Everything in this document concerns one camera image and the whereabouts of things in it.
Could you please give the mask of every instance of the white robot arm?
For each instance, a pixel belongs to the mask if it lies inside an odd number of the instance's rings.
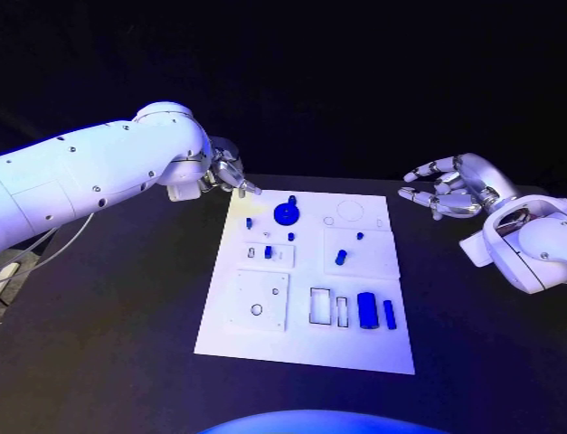
[[[132,121],[80,129],[0,156],[0,250],[125,201],[155,183],[170,199],[216,186],[256,194],[237,148],[209,137],[193,111],[147,106]]]
[[[533,294],[567,283],[567,199],[522,196],[493,164],[476,154],[444,158],[405,176],[444,173],[437,194],[403,187],[399,194],[432,209],[434,218],[490,217],[483,231],[461,241],[478,267],[493,262],[516,288]]]

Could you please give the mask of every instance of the black table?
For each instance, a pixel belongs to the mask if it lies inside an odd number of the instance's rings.
[[[297,409],[451,432],[567,432],[567,287],[530,296],[473,266],[458,241],[483,216],[435,222],[401,182],[252,179],[388,196],[416,375],[194,354],[230,196],[171,203],[157,187],[98,214],[28,279],[0,325],[0,433],[196,432]]]

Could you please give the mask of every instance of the black background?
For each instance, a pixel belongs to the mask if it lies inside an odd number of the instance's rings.
[[[177,100],[249,172],[486,156],[567,196],[567,1],[0,0],[0,152]]]

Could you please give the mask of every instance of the blue object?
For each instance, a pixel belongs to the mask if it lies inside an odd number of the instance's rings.
[[[395,307],[392,306],[392,301],[385,301],[385,310],[386,310],[386,320],[388,320],[388,328],[390,330],[398,329],[398,319],[395,318]]]
[[[278,205],[275,209],[275,221],[282,226],[291,226],[300,221],[301,212],[297,206],[297,196],[291,196],[287,203]]]
[[[339,257],[336,258],[336,263],[339,265],[344,265],[346,264],[346,250],[340,250],[339,252]]]
[[[330,410],[288,410],[255,414],[206,429],[203,434],[262,434],[311,432],[313,434],[442,434],[445,431],[411,422],[362,413]]]
[[[379,328],[377,301],[372,292],[359,294],[359,326]]]

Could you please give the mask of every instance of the small blue part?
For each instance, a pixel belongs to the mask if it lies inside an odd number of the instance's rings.
[[[359,326],[362,328],[379,328],[377,301],[372,292],[359,294]]]
[[[346,264],[346,250],[340,250],[339,252],[339,257],[336,258],[336,263],[339,265],[344,265]]]
[[[297,206],[297,196],[291,196],[287,203],[278,205],[275,209],[275,221],[282,226],[291,226],[300,221],[301,212]]]
[[[388,328],[390,330],[398,329],[398,319],[395,318],[395,307],[392,306],[392,300],[385,301]]]

